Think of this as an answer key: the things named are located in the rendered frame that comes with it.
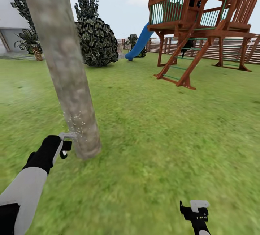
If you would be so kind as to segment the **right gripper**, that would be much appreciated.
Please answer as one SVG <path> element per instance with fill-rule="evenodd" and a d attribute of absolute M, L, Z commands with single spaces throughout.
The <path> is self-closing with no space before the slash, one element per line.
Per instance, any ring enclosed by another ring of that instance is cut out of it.
<path fill-rule="evenodd" d="M 196 219 L 200 219 L 203 222 L 208 221 L 207 209 L 203 207 L 198 208 L 198 213 L 192 212 L 191 207 L 182 206 L 182 202 L 180 201 L 180 212 L 184 214 L 185 220 L 191 220 L 191 223 L 193 223 Z"/>

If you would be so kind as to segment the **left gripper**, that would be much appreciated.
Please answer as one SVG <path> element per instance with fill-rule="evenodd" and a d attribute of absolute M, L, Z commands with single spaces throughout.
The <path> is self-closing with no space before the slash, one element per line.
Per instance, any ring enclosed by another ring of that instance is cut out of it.
<path fill-rule="evenodd" d="M 63 141 L 63 148 L 61 151 L 70 151 L 71 150 L 72 141 Z"/>

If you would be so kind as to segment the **pesticide atomizer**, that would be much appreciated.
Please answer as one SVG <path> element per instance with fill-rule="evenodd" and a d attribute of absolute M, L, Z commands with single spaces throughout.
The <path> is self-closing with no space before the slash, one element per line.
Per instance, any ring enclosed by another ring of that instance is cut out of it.
<path fill-rule="evenodd" d="M 60 151 L 59 155 L 61 159 L 65 159 L 67 157 L 67 151 Z"/>

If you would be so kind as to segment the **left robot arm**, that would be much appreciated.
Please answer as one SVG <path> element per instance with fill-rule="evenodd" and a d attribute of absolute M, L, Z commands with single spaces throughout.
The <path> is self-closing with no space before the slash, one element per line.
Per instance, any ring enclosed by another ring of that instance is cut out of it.
<path fill-rule="evenodd" d="M 70 151 L 76 138 L 72 132 L 59 137 L 46 137 L 37 152 L 32 152 L 27 164 L 0 194 L 0 235 L 24 235 L 31 225 L 50 168 L 60 151 Z"/>

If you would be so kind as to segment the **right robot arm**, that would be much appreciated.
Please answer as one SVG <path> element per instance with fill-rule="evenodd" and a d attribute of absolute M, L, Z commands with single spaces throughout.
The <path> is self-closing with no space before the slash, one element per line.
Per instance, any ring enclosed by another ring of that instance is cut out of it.
<path fill-rule="evenodd" d="M 191 207 L 182 206 L 180 201 L 180 212 L 184 214 L 185 220 L 191 220 L 195 235 L 211 235 L 205 222 L 208 221 L 207 207 L 210 203 L 207 200 L 191 200 Z"/>

